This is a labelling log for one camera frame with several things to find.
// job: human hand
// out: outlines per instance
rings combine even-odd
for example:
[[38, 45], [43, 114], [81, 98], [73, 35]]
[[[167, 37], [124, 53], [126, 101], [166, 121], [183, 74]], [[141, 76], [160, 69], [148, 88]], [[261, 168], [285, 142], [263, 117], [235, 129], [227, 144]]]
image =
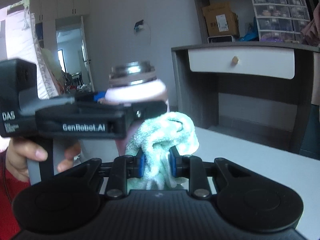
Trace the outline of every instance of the human hand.
[[[73, 167], [73, 159], [80, 154], [80, 143], [69, 147], [65, 150], [65, 160], [59, 163], [57, 169], [59, 172], [66, 171]], [[48, 158], [48, 153], [36, 143], [25, 138], [11, 138], [7, 154], [5, 158], [5, 165], [7, 170], [18, 180], [27, 182], [29, 180], [29, 173], [27, 167], [27, 158], [43, 162]]]

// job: metallic bottle cap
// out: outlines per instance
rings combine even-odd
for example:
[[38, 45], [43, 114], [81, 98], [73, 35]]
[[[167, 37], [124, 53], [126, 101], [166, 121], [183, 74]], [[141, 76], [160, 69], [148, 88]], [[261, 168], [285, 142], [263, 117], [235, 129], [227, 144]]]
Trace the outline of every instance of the metallic bottle cap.
[[110, 87], [124, 87], [156, 80], [155, 68], [149, 61], [131, 62], [111, 68]]

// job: thermos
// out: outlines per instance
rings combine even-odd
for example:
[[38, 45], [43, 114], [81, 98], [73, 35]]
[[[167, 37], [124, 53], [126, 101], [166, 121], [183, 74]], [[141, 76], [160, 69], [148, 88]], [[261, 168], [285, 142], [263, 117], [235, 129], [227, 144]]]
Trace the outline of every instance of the thermos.
[[[146, 101], [164, 101], [169, 112], [169, 100], [165, 84], [156, 77], [156, 71], [148, 61], [132, 62], [111, 69], [110, 88], [105, 94], [105, 104], [125, 104]], [[127, 137], [116, 140], [119, 155], [124, 155], [125, 147], [142, 121], [135, 122], [128, 130]]]

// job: white drawer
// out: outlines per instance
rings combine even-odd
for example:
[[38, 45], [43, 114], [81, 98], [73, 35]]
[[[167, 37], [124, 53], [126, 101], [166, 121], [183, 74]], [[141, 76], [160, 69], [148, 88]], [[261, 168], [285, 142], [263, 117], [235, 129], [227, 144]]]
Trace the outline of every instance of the white drawer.
[[294, 50], [276, 47], [218, 47], [190, 49], [190, 69], [292, 79]]

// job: wooden knob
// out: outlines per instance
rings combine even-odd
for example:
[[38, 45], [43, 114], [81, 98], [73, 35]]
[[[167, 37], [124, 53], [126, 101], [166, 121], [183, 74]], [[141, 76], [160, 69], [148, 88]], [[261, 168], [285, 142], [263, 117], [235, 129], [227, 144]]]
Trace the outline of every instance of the wooden knob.
[[235, 65], [235, 64], [238, 64], [239, 62], [239, 59], [237, 56], [234, 56], [233, 59], [232, 59], [232, 63]]

